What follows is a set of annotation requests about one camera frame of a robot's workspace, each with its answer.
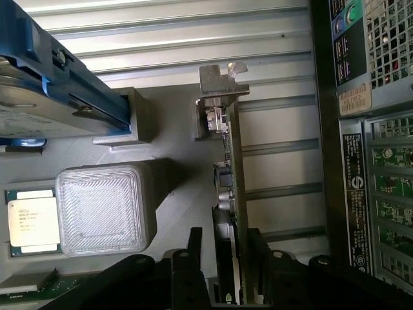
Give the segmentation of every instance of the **screw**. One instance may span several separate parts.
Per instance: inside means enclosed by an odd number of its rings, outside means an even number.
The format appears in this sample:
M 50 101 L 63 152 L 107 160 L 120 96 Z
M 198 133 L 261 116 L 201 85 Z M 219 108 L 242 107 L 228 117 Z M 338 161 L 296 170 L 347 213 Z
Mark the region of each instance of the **screw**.
M 137 264 L 143 264 L 143 263 L 145 263 L 145 262 L 146 262 L 146 258 L 140 258 L 140 259 L 136 260 L 135 263 L 137 263 Z
M 330 265 L 330 261 L 329 261 L 327 258 L 324 258 L 324 257 L 319 258 L 319 259 L 317 260 L 317 262 L 318 262 L 320 265 L 324 265 L 324 266 Z
M 87 112 L 87 113 L 93 112 L 93 109 L 91 107 L 82 107 L 81 110 L 82 112 Z
M 276 251 L 276 252 L 272 253 L 272 256 L 276 257 L 276 258 L 281 258 L 281 257 L 283 257 L 283 253 Z
M 59 51 L 57 52 L 57 56 L 59 57 L 59 59 L 61 60 L 61 62 L 62 62 L 63 64 L 66 63 L 65 53 L 63 53 L 61 50 L 59 50 Z

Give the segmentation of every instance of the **yellow sticker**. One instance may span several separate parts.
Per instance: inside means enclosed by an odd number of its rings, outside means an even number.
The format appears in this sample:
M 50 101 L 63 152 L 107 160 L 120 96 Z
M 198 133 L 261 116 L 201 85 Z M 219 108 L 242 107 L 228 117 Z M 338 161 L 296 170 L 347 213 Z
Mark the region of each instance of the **yellow sticker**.
M 348 90 L 339 96 L 340 115 L 350 115 L 366 111 L 372 107 L 370 84 Z
M 8 228 L 14 247 L 60 243 L 55 197 L 10 201 Z

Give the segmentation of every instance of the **blue drive bracket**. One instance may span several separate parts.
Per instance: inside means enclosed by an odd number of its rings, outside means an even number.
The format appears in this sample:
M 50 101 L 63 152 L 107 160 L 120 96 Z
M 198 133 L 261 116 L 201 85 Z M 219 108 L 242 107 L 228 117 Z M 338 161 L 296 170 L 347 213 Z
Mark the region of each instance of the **blue drive bracket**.
M 12 0 L 0 0 L 0 56 L 41 82 L 47 97 L 64 105 L 75 98 L 128 132 L 128 102 L 105 85 Z

